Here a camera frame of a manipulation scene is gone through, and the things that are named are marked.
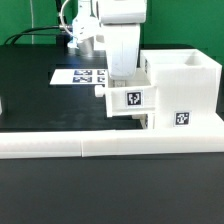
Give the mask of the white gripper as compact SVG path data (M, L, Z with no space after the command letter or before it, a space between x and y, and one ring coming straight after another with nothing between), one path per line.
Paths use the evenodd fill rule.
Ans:
M109 77L115 87L124 87L136 73L140 25L104 25L103 33Z

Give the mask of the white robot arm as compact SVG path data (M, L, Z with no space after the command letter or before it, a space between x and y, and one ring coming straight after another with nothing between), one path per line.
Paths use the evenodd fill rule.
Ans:
M146 21L147 0L78 0L72 21L71 52L94 55L102 43L109 78L122 87L136 74L140 25Z

